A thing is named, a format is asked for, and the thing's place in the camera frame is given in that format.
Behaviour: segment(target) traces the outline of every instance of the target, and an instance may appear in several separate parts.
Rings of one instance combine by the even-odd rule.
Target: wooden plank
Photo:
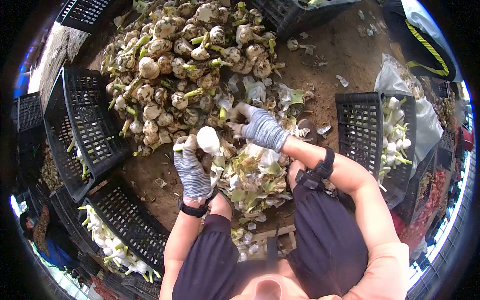
[[[295,230],[297,230],[295,228],[295,225],[282,227],[278,230],[278,235],[281,236],[281,235],[284,235],[284,234],[287,234],[287,233],[291,233]],[[271,231],[267,231],[267,232],[263,232],[263,233],[255,234],[252,238],[252,242],[259,241],[259,240],[266,240],[267,238],[274,238],[275,234],[276,234],[276,229],[271,230]]]
[[[295,239],[295,233],[293,231],[289,232],[288,236],[290,237],[290,241],[292,242],[292,248],[296,249],[297,248],[297,240]]]

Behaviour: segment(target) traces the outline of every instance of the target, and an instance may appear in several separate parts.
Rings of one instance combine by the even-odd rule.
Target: black plastic crate
[[[67,188],[62,187],[58,191],[53,192],[50,196],[50,201],[78,248],[85,253],[96,255],[100,248],[92,241],[91,233],[82,226],[84,219],[79,219],[79,205],[73,202]]]
[[[63,8],[61,9],[55,22],[61,23],[63,19],[65,19],[65,17],[67,16],[67,13],[70,11],[70,9],[72,9],[75,2],[77,2],[77,0],[68,0],[63,6]]]
[[[335,19],[361,0],[332,0],[314,5],[298,0],[252,0],[246,1],[247,9],[257,8],[264,20],[271,23],[272,30],[280,40],[297,33],[318,27]]]
[[[448,91],[448,83],[437,83],[435,80],[430,80],[432,84],[432,90],[437,95],[437,97],[441,98],[449,98],[450,93]]]
[[[64,67],[45,111],[45,128],[55,164],[76,203],[130,154],[125,139],[118,137],[120,129],[113,112],[108,111],[105,94],[100,72]],[[67,153],[72,137],[88,166],[85,179],[75,147]]]
[[[125,277],[122,284],[145,300],[157,300],[162,287],[159,283],[146,282],[143,277],[140,279],[133,276]]]
[[[81,261],[80,267],[82,267],[88,274],[96,277],[98,272],[102,270],[102,267],[88,254],[85,254]]]
[[[102,16],[112,2],[113,0],[70,0],[57,17],[57,22],[92,34],[98,30]]]
[[[136,294],[122,285],[123,279],[117,274],[108,273],[103,278],[103,284],[116,292],[119,296],[123,297],[125,300],[135,300]]]
[[[463,130],[458,128],[458,141],[456,142],[455,158],[463,159]]]
[[[39,92],[20,96],[16,100],[18,132],[42,125],[43,113]]]
[[[410,226],[417,220],[428,202],[430,191],[432,190],[432,182],[427,186],[423,198],[418,200],[420,183],[426,172],[435,175],[436,159],[437,147],[434,147],[425,159],[419,163],[415,175],[410,180],[404,200],[394,208],[395,213],[402,219],[405,226]]]
[[[18,170],[26,181],[37,181],[43,167],[46,144],[45,127],[36,126],[17,134]]]
[[[408,123],[406,133],[412,146],[405,150],[405,159],[413,160],[417,130],[417,114],[415,98],[401,92],[385,91],[379,93],[338,94],[335,97],[338,119],[338,143],[340,154],[356,161],[378,178],[382,158],[383,143],[383,110],[382,100],[395,96],[400,100],[407,97],[402,105],[405,112],[404,123]],[[397,206],[405,196],[412,165],[401,164],[391,170],[391,179],[385,179],[382,191],[389,209]]]
[[[438,164],[448,171],[451,171],[454,147],[455,132],[444,128],[444,133],[438,143]]]
[[[335,101],[339,153],[377,178],[383,137],[382,103],[378,93],[337,94]],[[362,124],[351,123],[356,120],[362,120]]]
[[[148,213],[124,179],[114,177],[87,200],[130,251],[164,274],[163,256],[170,232]]]

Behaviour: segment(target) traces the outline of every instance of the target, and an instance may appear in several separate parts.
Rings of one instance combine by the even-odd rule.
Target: gray knit glove
[[[237,136],[252,140],[254,144],[260,147],[280,153],[289,133],[278,125],[268,111],[246,103],[239,103],[234,108],[234,113],[240,113],[249,120],[248,125],[227,123]]]
[[[197,137],[193,134],[179,138],[176,144],[185,143],[183,151],[175,151],[173,162],[183,184],[183,199],[189,197],[190,202],[200,202],[210,194],[210,175],[206,174],[195,152]]]

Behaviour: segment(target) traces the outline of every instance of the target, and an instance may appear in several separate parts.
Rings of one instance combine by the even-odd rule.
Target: crate of garlic
[[[336,96],[339,152],[377,180],[389,209],[405,197],[415,155],[415,98],[397,91]]]

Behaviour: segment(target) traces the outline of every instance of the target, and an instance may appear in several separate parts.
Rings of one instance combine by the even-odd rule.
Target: person
[[[388,0],[382,7],[390,46],[415,76],[462,82],[457,61],[442,31],[417,0]]]
[[[228,123],[237,136],[295,159],[288,183],[296,204],[297,249],[272,261],[277,251],[268,244],[267,261],[237,263],[232,206],[221,193],[208,198],[210,175],[195,156],[196,137],[181,137],[177,143],[184,143],[183,151],[175,152],[174,163],[183,203],[165,247],[159,299],[405,299],[408,246],[396,235],[374,177],[329,148],[290,136],[266,110],[244,103],[234,109],[249,120]],[[316,133],[311,122],[301,120],[299,128],[305,127]],[[356,222],[337,199],[302,181],[305,170],[317,170],[319,163],[331,164],[326,177],[353,198]],[[199,234],[206,205],[211,211]]]
[[[78,249],[72,243],[65,228],[50,223],[50,212],[46,205],[38,222],[34,225],[28,211],[20,215],[20,226],[24,230],[24,236],[36,246],[38,253],[45,261],[60,270],[66,266],[77,268]]]

